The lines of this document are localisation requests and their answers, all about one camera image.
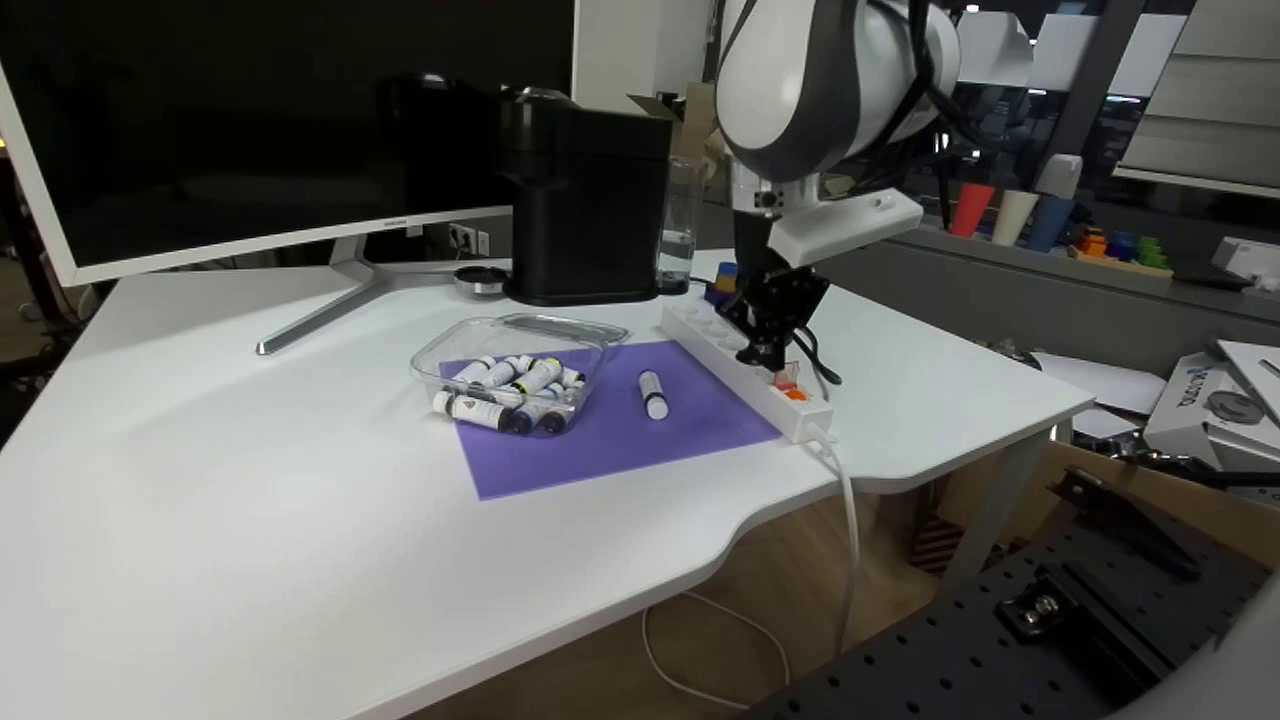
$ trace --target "table surface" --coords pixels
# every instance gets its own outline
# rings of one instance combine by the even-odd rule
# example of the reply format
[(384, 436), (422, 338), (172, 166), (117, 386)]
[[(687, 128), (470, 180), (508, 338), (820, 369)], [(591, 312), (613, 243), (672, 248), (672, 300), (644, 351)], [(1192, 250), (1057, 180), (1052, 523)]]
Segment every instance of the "table surface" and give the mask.
[[(0, 717), (401, 717), (700, 584), (837, 480), (771, 440), (478, 501), (407, 369), (470, 304), (407, 279), (285, 356), (346, 279), (125, 279), (0, 457)], [(574, 307), (653, 336), (662, 304)], [(903, 491), (1079, 393), (874, 300), (815, 316), (841, 457)]]

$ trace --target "monitor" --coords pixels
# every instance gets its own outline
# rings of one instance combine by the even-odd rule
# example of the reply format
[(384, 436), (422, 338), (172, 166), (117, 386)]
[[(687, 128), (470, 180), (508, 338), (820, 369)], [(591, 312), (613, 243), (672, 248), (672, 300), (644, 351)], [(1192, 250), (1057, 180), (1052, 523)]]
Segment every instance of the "monitor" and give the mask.
[(447, 183), (478, 128), (432, 104), (396, 128), (396, 91), (567, 91), (574, 17), (574, 0), (0, 0), (0, 136), (62, 283), (506, 216), (502, 187)]

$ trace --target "monitor stand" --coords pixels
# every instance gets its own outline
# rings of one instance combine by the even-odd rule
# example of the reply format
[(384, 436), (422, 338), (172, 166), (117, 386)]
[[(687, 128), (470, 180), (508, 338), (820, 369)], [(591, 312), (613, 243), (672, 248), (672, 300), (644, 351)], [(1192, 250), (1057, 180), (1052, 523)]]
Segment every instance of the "monitor stand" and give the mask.
[(322, 331), (324, 322), (356, 312), (361, 304), (372, 304), (372, 300), (379, 300), (379, 296), (391, 293), (391, 279), (365, 259), (365, 243), (370, 243), (370, 235), (352, 235), (352, 238), (340, 238), (340, 243), (334, 248), (334, 255), (327, 255), (327, 262), (334, 262), (338, 273), (346, 273), (346, 276), (352, 279), (352, 286), (348, 286), (346, 296), (322, 304), (317, 312), (291, 319), (291, 322), (281, 328), (278, 336), (262, 338), (262, 345), (257, 345), (262, 356), (278, 356), (278, 351), (285, 351), (287, 345)]

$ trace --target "screen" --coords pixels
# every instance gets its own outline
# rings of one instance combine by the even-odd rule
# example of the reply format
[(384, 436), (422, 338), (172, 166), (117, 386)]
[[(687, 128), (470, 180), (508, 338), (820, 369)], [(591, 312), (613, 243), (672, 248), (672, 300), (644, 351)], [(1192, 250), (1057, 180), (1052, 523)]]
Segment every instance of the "screen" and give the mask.
[(567, 91), (574, 0), (0, 0), (0, 62), (84, 268), (506, 204), (412, 91)]

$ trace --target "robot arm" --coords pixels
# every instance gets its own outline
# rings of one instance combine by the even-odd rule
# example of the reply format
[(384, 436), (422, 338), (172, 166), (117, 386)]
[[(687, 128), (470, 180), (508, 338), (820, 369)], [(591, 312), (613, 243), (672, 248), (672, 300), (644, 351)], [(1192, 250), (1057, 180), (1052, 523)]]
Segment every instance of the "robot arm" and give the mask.
[(785, 369), (823, 296), (811, 262), (921, 222), (897, 187), (823, 197), (841, 158), (954, 114), (958, 23), (929, 0), (726, 0), (716, 108), (732, 146), (743, 364)]

